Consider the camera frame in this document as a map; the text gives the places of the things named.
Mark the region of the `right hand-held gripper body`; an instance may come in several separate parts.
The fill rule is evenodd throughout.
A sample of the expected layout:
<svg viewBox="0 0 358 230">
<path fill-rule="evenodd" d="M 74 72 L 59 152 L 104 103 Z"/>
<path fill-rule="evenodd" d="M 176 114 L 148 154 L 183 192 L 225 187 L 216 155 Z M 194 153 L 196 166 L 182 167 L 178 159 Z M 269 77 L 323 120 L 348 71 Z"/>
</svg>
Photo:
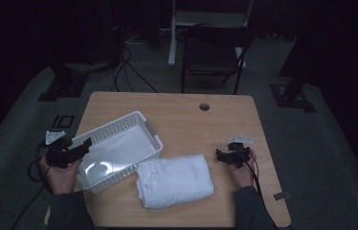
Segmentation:
<svg viewBox="0 0 358 230">
<path fill-rule="evenodd" d="M 231 143 L 228 145 L 228 150 L 233 157 L 232 164 L 235 164 L 239 169 L 252 157 L 251 149 L 249 147 L 245 147 L 245 144 L 251 144 L 253 139 L 247 136 L 237 136 L 231 138 L 230 141 Z"/>
</svg>

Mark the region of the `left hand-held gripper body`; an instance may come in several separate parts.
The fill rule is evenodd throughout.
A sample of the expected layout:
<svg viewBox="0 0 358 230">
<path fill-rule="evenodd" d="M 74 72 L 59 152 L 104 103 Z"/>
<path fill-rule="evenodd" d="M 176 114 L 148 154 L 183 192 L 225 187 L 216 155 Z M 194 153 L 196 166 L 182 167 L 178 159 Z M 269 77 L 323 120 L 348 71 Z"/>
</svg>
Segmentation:
<svg viewBox="0 0 358 230">
<path fill-rule="evenodd" d="M 45 145 L 48 147 L 48 150 L 45 157 L 48 165 L 66 169 L 71 163 L 76 161 L 71 159 L 71 155 L 79 151 L 79 149 L 70 149 L 72 144 L 72 139 L 66 137 L 65 131 L 47 131 L 45 134 Z"/>
</svg>

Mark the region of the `white plastic basket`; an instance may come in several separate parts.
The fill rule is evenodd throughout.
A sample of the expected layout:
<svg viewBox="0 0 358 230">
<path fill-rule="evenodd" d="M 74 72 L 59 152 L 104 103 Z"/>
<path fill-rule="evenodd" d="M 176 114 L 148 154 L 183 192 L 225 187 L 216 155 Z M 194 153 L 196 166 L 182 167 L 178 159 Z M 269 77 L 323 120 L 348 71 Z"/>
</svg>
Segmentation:
<svg viewBox="0 0 358 230">
<path fill-rule="evenodd" d="M 77 180 L 82 190 L 94 195 L 133 174 L 140 163 L 159 158 L 164 147 L 140 111 L 73 138 L 71 149 L 87 139 L 92 145 L 82 158 Z"/>
</svg>

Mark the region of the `white towel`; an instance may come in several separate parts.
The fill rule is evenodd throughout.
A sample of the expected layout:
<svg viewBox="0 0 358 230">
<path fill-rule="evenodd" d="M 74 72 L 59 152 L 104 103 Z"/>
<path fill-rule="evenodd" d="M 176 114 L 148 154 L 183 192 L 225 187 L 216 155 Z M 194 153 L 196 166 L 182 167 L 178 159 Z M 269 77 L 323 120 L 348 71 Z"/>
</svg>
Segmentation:
<svg viewBox="0 0 358 230">
<path fill-rule="evenodd" d="M 203 154 L 152 159 L 141 163 L 136 173 L 139 199 L 146 209 L 165 209 L 214 194 Z"/>
</svg>

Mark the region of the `person's right hand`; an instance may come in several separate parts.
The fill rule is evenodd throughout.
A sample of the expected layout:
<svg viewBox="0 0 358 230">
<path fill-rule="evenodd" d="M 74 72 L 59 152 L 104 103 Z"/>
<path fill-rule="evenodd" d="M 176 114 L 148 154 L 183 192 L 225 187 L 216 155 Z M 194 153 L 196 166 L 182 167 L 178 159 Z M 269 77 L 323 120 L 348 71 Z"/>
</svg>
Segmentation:
<svg viewBox="0 0 358 230">
<path fill-rule="evenodd" d="M 250 150 L 250 155 L 251 158 L 249 159 L 248 163 L 244 164 L 241 168 L 238 168 L 235 165 L 228 166 L 233 180 L 238 188 L 244 188 L 254 185 L 254 163 L 256 162 L 257 156 L 252 149 Z"/>
</svg>

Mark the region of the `person's left hand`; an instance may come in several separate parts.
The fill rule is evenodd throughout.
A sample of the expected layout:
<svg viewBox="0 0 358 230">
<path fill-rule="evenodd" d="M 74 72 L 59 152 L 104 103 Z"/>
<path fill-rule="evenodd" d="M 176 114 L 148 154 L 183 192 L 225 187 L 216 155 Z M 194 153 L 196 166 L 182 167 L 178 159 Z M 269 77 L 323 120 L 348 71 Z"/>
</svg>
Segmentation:
<svg viewBox="0 0 358 230">
<path fill-rule="evenodd" d="M 50 167 L 47 164 L 46 157 L 40 160 L 40 166 L 47 173 L 46 178 L 54 195 L 70 194 L 75 190 L 78 167 L 81 161 L 82 159 L 80 158 L 71 163 L 66 169 L 62 169 L 59 167 Z"/>
</svg>

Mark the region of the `black folding chair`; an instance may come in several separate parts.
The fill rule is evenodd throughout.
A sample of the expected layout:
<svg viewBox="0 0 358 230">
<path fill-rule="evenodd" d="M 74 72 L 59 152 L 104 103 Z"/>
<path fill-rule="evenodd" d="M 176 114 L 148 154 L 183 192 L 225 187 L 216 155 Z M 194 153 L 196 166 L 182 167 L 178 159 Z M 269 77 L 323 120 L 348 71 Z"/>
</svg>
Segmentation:
<svg viewBox="0 0 358 230">
<path fill-rule="evenodd" d="M 256 38 L 248 26 L 195 24 L 186 30 L 181 68 L 181 92 L 186 76 L 220 76 L 226 82 L 236 75 L 237 93 L 245 55 Z"/>
</svg>

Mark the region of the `black stand with base plate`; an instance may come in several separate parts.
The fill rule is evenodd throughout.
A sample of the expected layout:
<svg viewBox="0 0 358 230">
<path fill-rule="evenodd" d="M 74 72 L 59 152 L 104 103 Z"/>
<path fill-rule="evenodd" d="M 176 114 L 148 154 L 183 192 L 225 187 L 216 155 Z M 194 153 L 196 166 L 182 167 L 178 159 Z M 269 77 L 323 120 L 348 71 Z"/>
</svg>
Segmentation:
<svg viewBox="0 0 358 230">
<path fill-rule="evenodd" d="M 308 72 L 312 67 L 305 48 L 307 43 L 306 26 L 318 0 L 306 1 L 309 2 L 309 5 L 303 11 L 303 21 L 295 44 L 280 70 L 282 77 L 290 77 L 291 80 L 287 84 L 271 83 L 270 89 L 278 107 L 299 108 L 305 113 L 316 113 L 315 105 L 306 98 L 303 87 L 307 83 Z"/>
<path fill-rule="evenodd" d="M 52 64 L 50 68 L 55 75 L 54 79 L 38 100 L 40 102 L 55 102 L 58 98 L 79 98 L 88 75 L 64 64 Z"/>
</svg>

